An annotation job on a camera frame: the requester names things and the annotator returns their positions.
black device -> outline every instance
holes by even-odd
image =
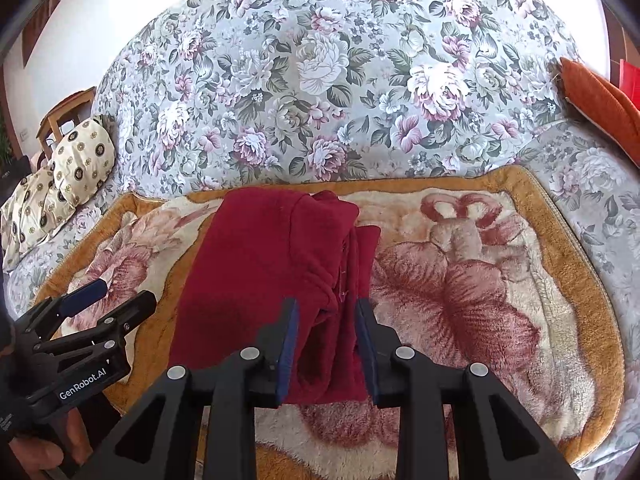
[[[107,284],[95,280],[60,298],[47,298],[15,322],[14,351],[0,357],[0,478],[24,478],[8,447],[14,436],[39,436],[67,448],[65,413],[131,371],[124,336],[156,311],[156,297],[148,290],[94,328],[51,339],[67,317],[106,294]],[[66,456],[63,472],[77,469]]]
[[[141,298],[145,293],[131,301]],[[148,311],[127,315],[127,304],[119,309],[110,316],[118,319],[114,326],[122,342],[124,322],[140,322]],[[286,398],[298,320],[296,301],[285,300],[279,320],[260,329],[255,346],[211,368],[169,368],[73,480],[192,480],[205,406],[210,413],[204,480],[255,480],[254,408],[277,408]],[[103,340],[102,326],[75,336],[95,338],[92,331],[97,330],[103,331]],[[373,403],[401,409],[396,480],[449,478],[443,404],[452,409],[460,480],[577,479],[556,446],[484,364],[464,369],[434,364],[403,346],[393,328],[378,324],[368,300],[356,305],[356,335]],[[119,374],[127,370],[125,363]],[[87,391],[98,386],[89,384]],[[48,391],[59,392],[60,386]],[[61,402],[59,409],[72,404]]]

floral bedsheet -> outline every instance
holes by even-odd
[[[609,460],[640,433],[640,178],[590,127],[568,126],[561,56],[578,59],[541,0],[184,0],[129,41],[98,86],[92,111],[109,117],[114,171],[5,281],[9,308],[30,306],[123,192],[524,164],[557,197],[616,307],[627,400],[581,466]]]

red object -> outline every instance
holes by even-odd
[[[364,400],[354,307],[369,295],[380,229],[355,228],[359,212],[329,191],[228,193],[180,297],[170,366],[219,363],[294,297],[300,326],[286,402]]]
[[[640,109],[640,68],[620,60],[620,89]]]

silver screw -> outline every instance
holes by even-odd
[[[484,377],[489,373],[489,368],[483,363],[473,363],[469,369],[471,373],[477,377]]]
[[[255,346],[248,346],[240,351],[240,357],[245,361],[252,361],[257,359],[260,355],[260,351]]]
[[[169,377],[172,381],[181,379],[187,373],[187,370],[184,366],[172,366],[166,371],[166,376]]]
[[[415,350],[410,346],[399,346],[396,348],[396,355],[401,359],[413,359]]]

cream patterned cloth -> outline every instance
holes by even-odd
[[[102,186],[113,163],[113,143],[99,116],[65,136],[50,168],[22,179],[0,209],[2,270],[15,269],[26,253],[55,236]]]

